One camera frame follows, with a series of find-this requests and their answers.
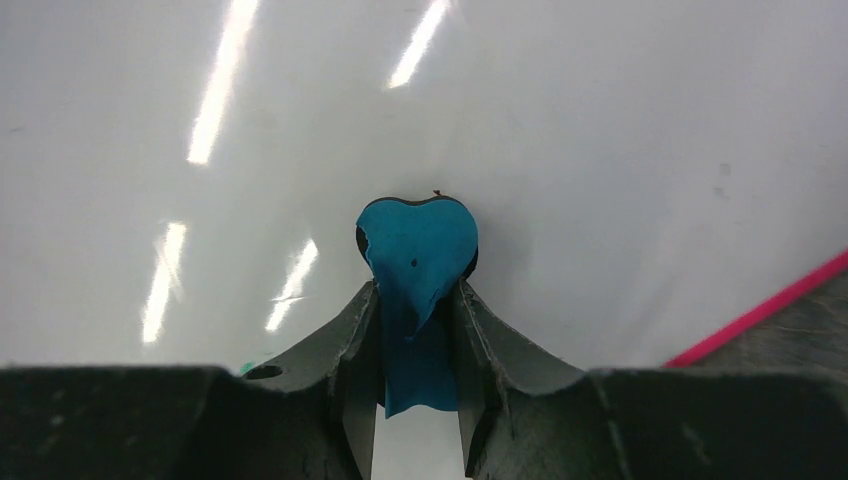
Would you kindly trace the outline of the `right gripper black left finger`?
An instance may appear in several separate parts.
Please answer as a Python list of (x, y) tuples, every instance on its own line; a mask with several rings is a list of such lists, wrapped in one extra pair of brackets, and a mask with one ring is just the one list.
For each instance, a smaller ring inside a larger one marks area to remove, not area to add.
[(1, 372), (5, 479), (367, 479), (379, 297), (236, 376), (214, 366)]

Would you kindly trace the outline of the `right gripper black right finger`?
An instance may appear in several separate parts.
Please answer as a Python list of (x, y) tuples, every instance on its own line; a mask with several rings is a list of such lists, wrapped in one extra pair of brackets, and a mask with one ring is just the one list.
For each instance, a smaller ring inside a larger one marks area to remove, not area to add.
[(473, 479), (843, 479), (847, 388), (805, 371), (580, 370), (451, 293)]

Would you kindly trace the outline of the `blue whiteboard eraser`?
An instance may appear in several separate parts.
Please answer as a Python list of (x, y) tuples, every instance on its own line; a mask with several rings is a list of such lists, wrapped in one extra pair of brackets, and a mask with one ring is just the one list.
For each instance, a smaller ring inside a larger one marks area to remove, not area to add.
[(383, 197), (363, 208), (355, 233), (379, 294), (386, 417), (415, 406), (456, 410), (446, 328), (435, 315), (476, 267), (479, 232), (472, 213), (444, 195)]

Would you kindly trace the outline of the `pink framed whiteboard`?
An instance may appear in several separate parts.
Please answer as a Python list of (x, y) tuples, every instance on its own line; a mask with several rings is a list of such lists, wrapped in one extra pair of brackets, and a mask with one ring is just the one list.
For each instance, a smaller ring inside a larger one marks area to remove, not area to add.
[[(457, 284), (580, 370), (847, 388), (843, 1), (1, 5), (1, 372), (243, 375), (376, 287), (367, 204), (435, 195)], [(379, 335), (367, 479), (473, 479)]]

